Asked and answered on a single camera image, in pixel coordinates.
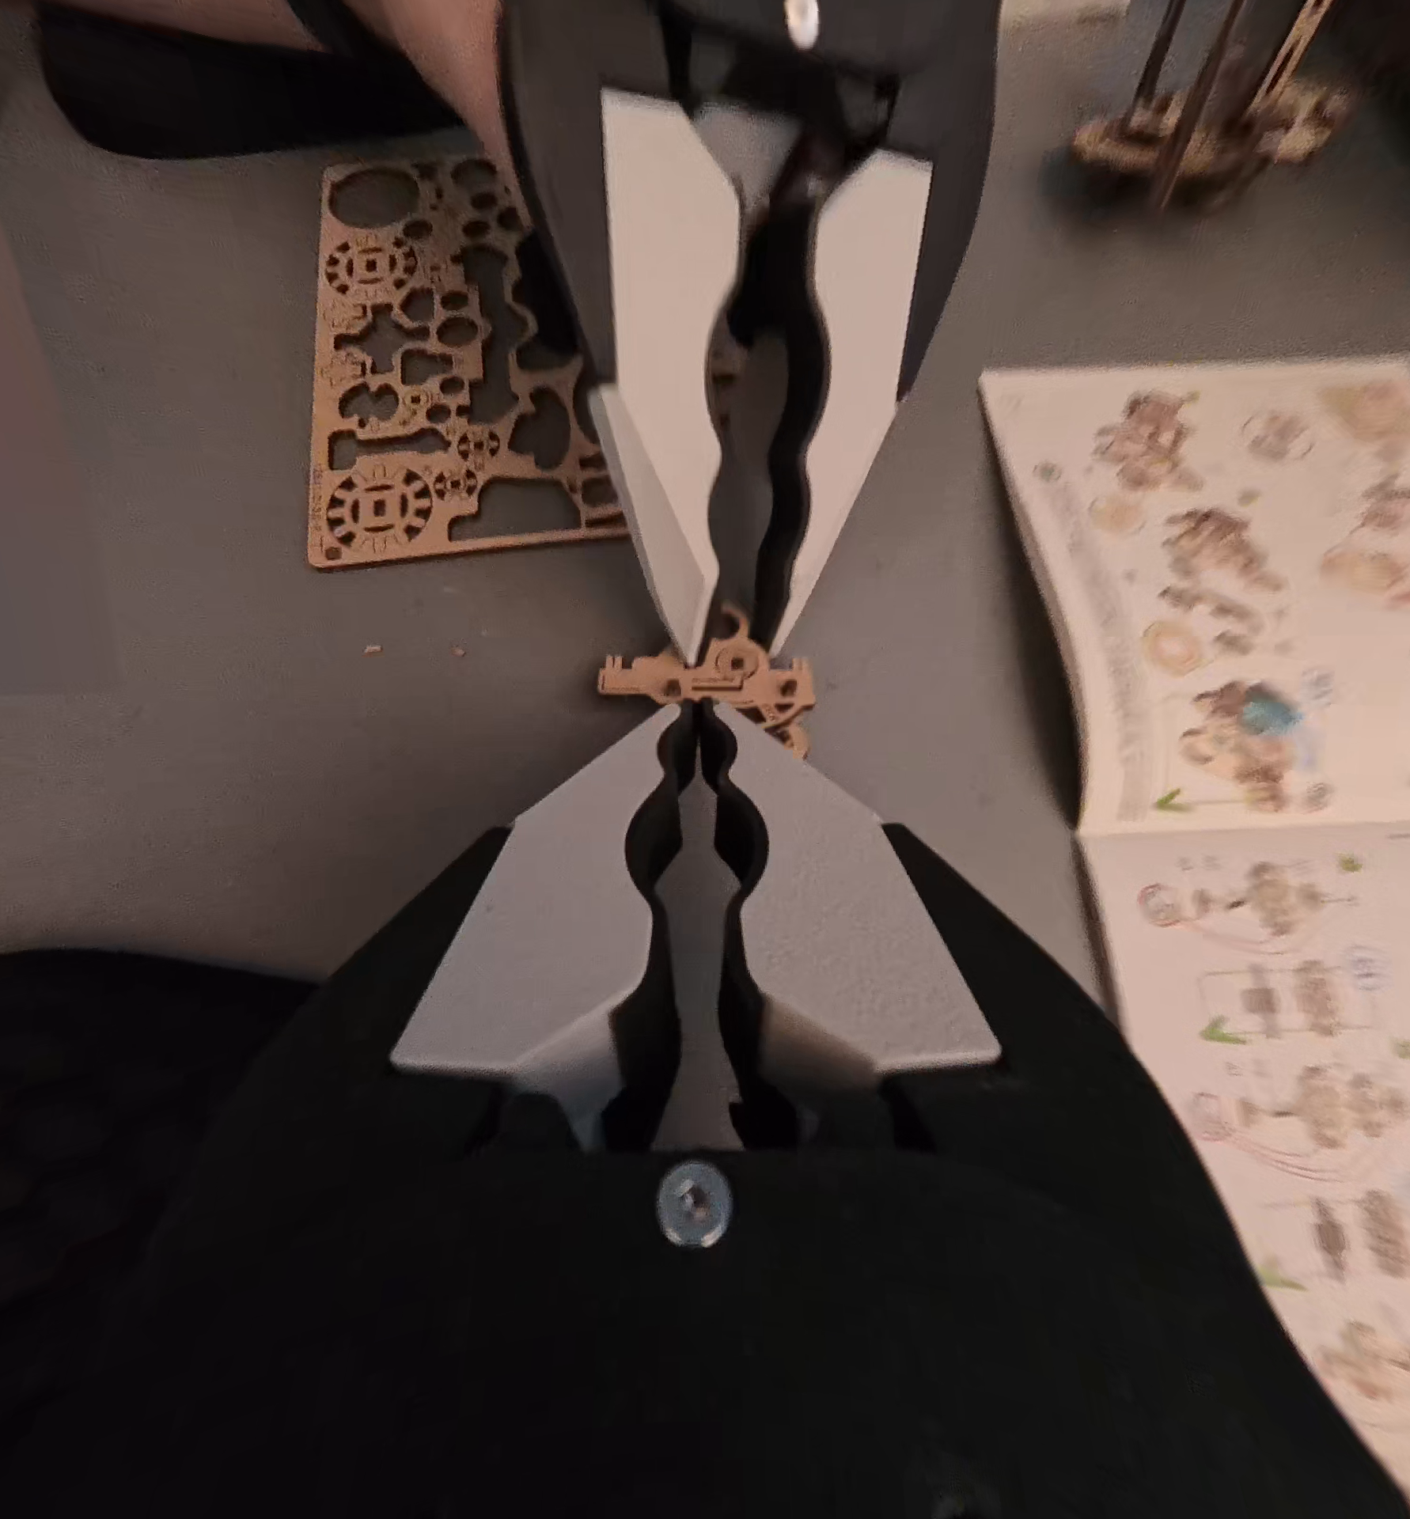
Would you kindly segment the open instruction booklet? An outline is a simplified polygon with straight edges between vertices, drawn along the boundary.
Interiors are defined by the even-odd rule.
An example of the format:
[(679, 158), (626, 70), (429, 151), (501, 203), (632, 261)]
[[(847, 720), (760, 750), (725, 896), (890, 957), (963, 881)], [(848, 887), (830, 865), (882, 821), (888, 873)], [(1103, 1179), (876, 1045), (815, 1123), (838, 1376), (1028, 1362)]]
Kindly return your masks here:
[(980, 396), (1118, 1027), (1410, 1509), (1410, 358)]

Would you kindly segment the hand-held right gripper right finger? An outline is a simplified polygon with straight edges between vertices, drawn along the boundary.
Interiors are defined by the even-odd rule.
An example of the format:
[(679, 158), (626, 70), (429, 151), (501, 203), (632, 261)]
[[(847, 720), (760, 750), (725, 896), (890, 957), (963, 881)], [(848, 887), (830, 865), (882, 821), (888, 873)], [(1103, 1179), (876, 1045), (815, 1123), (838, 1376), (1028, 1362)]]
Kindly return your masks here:
[(997, 1061), (876, 812), (730, 708), (700, 711), (700, 772), (736, 881), (718, 1039), (744, 1147), (792, 1147), (891, 1077)]

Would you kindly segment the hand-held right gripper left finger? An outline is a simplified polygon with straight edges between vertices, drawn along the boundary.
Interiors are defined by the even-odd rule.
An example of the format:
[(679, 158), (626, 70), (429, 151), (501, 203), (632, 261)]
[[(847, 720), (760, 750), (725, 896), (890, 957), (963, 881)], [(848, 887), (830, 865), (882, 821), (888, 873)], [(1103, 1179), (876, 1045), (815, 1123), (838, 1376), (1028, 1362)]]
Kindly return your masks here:
[(552, 1098), (585, 1147), (653, 1146), (679, 1059), (658, 885), (695, 737), (661, 708), (506, 827), (394, 1067)]

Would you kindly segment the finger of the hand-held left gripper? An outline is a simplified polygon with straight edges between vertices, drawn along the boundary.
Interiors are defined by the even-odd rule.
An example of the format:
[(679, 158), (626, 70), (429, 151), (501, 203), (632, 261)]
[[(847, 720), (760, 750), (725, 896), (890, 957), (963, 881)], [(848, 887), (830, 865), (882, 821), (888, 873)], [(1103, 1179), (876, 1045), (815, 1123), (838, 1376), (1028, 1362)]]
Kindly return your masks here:
[(901, 402), (905, 325), (931, 166), (873, 149), (791, 219), (775, 303), (784, 405), (770, 434), (770, 518), (754, 578), (754, 636), (791, 638)]
[(590, 416), (658, 614), (695, 664), (718, 586), (708, 349), (736, 285), (740, 201), (675, 102), (605, 89), (600, 145), (615, 363)]

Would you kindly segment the wooden model part assembly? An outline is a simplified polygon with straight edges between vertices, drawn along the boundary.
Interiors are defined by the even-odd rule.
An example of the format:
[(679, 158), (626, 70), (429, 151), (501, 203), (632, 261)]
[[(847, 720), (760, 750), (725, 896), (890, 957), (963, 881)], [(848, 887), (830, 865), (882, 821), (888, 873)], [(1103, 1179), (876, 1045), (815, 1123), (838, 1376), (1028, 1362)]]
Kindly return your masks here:
[(742, 609), (725, 604), (724, 616), (725, 631), (706, 640), (695, 664), (685, 664), (673, 651), (606, 656), (595, 675), (595, 691), (606, 697), (644, 697), (660, 708), (714, 700), (806, 760), (806, 720), (815, 708), (811, 664), (806, 658), (775, 661), (750, 636), (750, 619)]

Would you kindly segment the partly built wooden model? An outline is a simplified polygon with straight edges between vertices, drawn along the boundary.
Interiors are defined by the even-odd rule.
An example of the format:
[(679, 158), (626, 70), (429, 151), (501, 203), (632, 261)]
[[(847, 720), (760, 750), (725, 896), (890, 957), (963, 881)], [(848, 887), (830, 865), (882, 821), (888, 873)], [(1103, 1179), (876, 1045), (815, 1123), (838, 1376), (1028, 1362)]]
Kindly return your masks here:
[(1162, 214), (1172, 203), (1212, 206), (1275, 168), (1311, 161), (1354, 110), (1347, 85), (1305, 70), (1334, 2), (1300, 2), (1255, 37), (1258, 4), (1212, 4), (1209, 41), (1192, 74), (1170, 88), (1170, 55), (1192, 5), (1159, 4), (1127, 102), (1082, 121), (1069, 161), (1112, 191), (1139, 191)]

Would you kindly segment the laser-cut wooden parts sheet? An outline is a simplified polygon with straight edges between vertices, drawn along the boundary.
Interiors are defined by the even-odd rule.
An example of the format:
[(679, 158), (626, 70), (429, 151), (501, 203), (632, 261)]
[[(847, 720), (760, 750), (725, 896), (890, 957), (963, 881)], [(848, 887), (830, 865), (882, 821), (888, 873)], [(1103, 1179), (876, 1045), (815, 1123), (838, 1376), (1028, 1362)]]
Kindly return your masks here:
[(316, 570), (626, 537), (579, 403), (584, 360), (530, 306), (535, 243), (479, 154), (325, 170)]

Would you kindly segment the black quilted cloth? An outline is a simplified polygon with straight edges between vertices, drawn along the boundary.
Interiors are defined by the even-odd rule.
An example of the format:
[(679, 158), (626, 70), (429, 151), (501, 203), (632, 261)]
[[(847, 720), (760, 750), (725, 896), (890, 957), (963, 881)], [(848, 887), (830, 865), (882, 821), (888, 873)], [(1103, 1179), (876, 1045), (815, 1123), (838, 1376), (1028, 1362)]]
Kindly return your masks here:
[(83, 1381), (203, 1138), (314, 992), (145, 954), (0, 954), (0, 1481)]

